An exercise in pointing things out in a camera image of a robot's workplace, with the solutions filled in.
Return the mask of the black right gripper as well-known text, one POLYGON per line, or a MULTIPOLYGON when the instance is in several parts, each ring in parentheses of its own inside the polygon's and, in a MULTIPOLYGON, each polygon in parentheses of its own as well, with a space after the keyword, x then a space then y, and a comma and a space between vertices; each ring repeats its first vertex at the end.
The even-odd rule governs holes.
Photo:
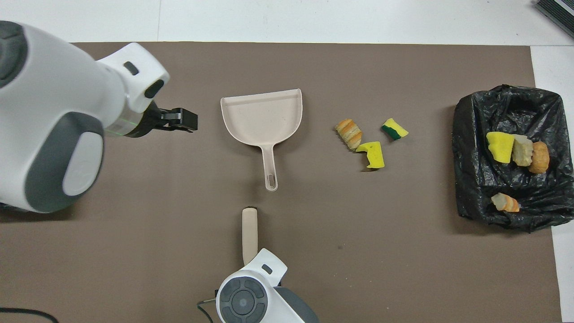
POLYGON ((141 121, 131 132, 130 138, 139 138, 147 135, 150 131, 158 127, 163 131, 186 131, 193 133, 197 131, 197 126, 181 122, 197 122, 198 116, 184 108, 159 109, 154 101, 151 101, 142 115, 141 121))

